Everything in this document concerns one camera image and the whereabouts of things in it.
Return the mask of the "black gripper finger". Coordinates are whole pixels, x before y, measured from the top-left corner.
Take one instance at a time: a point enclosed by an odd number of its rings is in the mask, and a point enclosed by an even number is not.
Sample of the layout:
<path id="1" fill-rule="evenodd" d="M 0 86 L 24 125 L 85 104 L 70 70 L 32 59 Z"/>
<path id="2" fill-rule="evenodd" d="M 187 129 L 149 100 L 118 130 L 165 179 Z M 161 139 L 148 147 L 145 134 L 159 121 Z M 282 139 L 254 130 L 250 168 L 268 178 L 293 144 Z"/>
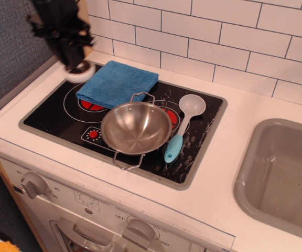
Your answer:
<path id="1" fill-rule="evenodd" d="M 83 47 L 91 47 L 93 48 L 96 43 L 91 44 L 77 44 L 77 43 L 66 43 L 64 45 L 64 53 L 67 59 L 65 63 L 67 70 L 74 70 L 77 66 L 82 63 L 85 59 L 85 54 L 83 51 Z"/>
<path id="2" fill-rule="evenodd" d="M 67 55 L 67 40 L 58 38 L 47 38 L 46 42 L 52 52 L 57 56 L 59 61 L 62 62 L 65 67 L 68 67 L 69 59 Z"/>

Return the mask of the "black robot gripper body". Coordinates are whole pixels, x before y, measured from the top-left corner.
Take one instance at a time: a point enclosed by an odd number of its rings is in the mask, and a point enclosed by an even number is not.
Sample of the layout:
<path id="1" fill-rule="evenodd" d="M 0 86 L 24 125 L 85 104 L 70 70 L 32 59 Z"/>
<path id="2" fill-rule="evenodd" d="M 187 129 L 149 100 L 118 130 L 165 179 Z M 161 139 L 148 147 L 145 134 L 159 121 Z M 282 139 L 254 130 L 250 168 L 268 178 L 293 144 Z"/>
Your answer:
<path id="1" fill-rule="evenodd" d="M 32 1 L 36 10 L 26 21 L 35 36 L 66 39 L 77 44 L 95 43 L 90 25 L 78 17 L 77 1 Z"/>

